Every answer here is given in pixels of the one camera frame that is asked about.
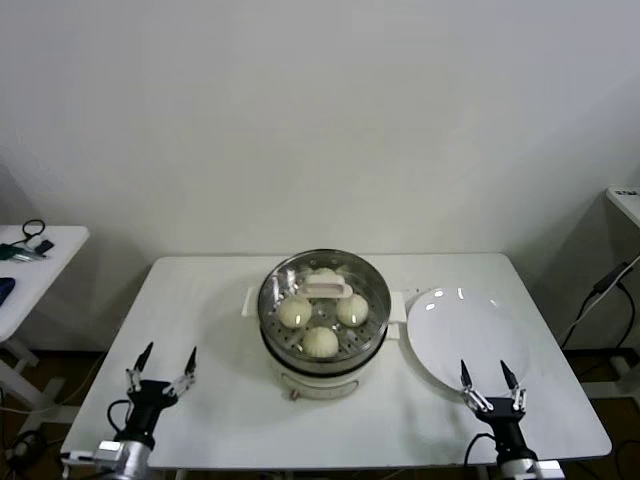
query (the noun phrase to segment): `table leg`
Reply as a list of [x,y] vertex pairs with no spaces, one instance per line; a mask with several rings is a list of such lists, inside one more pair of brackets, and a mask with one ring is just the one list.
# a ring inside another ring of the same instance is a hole
[[78,413],[79,407],[56,406],[55,398],[64,385],[63,378],[52,378],[44,391],[41,392],[17,371],[0,360],[0,382],[8,393],[20,399],[27,405],[28,410],[35,412],[27,417],[20,433],[36,430],[42,423],[72,423]]
[[0,360],[0,382],[4,384],[9,393],[18,397],[31,409],[54,405],[53,398],[47,397],[2,360]]
[[611,358],[620,380],[617,382],[586,382],[582,389],[591,399],[596,398],[632,398],[640,407],[640,365],[629,368],[623,357]]
[[15,338],[15,336],[3,342],[2,347],[9,350],[18,360],[24,360],[27,365],[31,365],[32,367],[38,365],[38,357],[36,357],[24,343]]

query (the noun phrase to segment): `floor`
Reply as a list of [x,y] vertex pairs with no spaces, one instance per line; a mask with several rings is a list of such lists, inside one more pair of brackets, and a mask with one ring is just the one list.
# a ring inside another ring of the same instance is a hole
[[[41,353],[39,354],[41,362],[35,368],[25,369],[24,376],[32,382],[36,387],[42,389],[46,385],[48,379],[54,376],[64,376],[72,378],[69,381],[60,398],[67,398],[80,386],[82,381],[91,372],[92,367],[96,365],[96,361],[100,358],[93,354],[57,354],[57,353]],[[0,353],[0,358],[5,362],[12,364],[13,360],[9,355]],[[615,371],[603,362],[601,356],[594,356],[593,352],[576,352],[571,353],[569,357],[574,371],[577,374],[585,371],[593,365],[600,366],[584,376],[580,376],[583,381],[602,381],[614,380],[616,378]],[[97,368],[93,369],[90,379],[93,380],[97,372]],[[78,394],[67,403],[69,405],[80,405],[82,399],[86,395],[91,381],[80,389]],[[13,398],[5,398],[5,405],[9,408],[20,409],[22,406]],[[640,440],[640,413],[636,405],[631,400],[596,400],[593,405],[600,416],[605,428],[609,432],[609,436],[616,448],[625,440]],[[15,438],[24,416],[15,413],[6,413],[4,415],[4,435],[5,444],[9,445]],[[68,426],[62,425],[44,425],[42,432],[51,444],[47,447],[45,454],[32,467],[26,469],[21,476],[16,478],[24,478],[25,480],[54,480],[61,478],[61,466],[58,462],[59,449],[62,439],[64,438]],[[602,480],[629,480],[639,478],[640,472],[640,445],[632,444],[625,446],[620,454],[620,465],[623,472],[623,479],[620,479],[616,473],[615,459],[613,453],[605,458],[596,460],[588,460],[583,462],[565,462],[563,468],[566,477],[569,480],[580,479],[602,479]],[[90,470],[74,469],[72,478],[82,478],[88,474],[94,473]],[[277,472],[269,472],[269,474],[258,472],[190,472],[189,480],[205,480],[205,479],[266,479],[278,478]],[[7,473],[4,461],[0,464],[0,480],[12,478],[12,473]],[[174,478],[173,472],[164,474],[157,473],[154,478],[170,480]],[[396,480],[409,479],[433,479],[433,480],[471,480],[476,479],[477,475],[473,469],[464,471],[461,468],[434,468],[434,469],[418,469],[403,471],[325,471],[325,472],[309,472],[305,474],[296,474],[296,478],[315,478],[315,479],[353,479],[353,480]]]

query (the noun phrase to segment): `white wall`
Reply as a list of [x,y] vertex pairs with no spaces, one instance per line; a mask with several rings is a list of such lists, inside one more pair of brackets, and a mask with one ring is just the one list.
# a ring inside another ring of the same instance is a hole
[[[640,182],[639,16],[636,1],[3,2],[3,203],[92,231],[23,335],[107,345],[162,255],[318,246],[505,252],[561,329],[633,253],[612,249],[634,233],[600,193]],[[576,344],[614,342],[619,320]]]

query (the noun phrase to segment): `white plate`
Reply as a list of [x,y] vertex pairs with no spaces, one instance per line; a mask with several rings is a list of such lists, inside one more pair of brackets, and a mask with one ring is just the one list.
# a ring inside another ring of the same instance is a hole
[[462,390],[461,359],[474,387],[485,396],[509,391],[500,360],[520,382],[529,369],[527,343],[513,318],[479,290],[454,287],[425,293],[409,311],[407,333],[422,365],[454,390]]

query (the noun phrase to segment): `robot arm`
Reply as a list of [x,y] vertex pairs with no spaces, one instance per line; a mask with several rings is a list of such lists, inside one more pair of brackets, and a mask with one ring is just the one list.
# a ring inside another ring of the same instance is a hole
[[510,398],[485,398],[473,387],[469,370],[461,360],[462,398],[481,422],[488,424],[496,439],[497,463],[505,479],[564,480],[556,461],[540,462],[536,453],[527,447],[520,430],[520,420],[526,413],[527,391],[520,386],[506,363],[500,362],[502,373],[511,390]]
[[[131,414],[125,427],[117,430],[113,440],[103,440],[92,456],[70,455],[71,458],[93,463],[100,478],[118,480],[143,480],[148,478],[148,459],[155,447],[153,431],[165,408],[178,403],[178,399],[195,383],[196,348],[194,347],[184,374],[173,382],[143,380],[142,370],[149,359],[153,342],[138,357],[133,369],[127,369],[129,388],[127,396],[131,402]],[[65,468],[63,478],[69,478]]]

